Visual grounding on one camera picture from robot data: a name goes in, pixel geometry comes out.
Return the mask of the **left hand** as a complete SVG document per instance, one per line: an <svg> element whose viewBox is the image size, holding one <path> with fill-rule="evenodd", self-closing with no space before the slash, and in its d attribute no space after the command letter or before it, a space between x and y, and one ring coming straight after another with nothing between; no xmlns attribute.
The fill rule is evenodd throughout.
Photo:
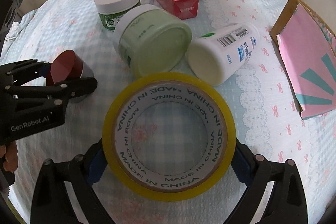
<svg viewBox="0 0 336 224"><path fill-rule="evenodd" d="M18 168L18 150L15 141L8 145L1 145L0 158L5 158L2 166L7 172L15 172Z"/></svg>

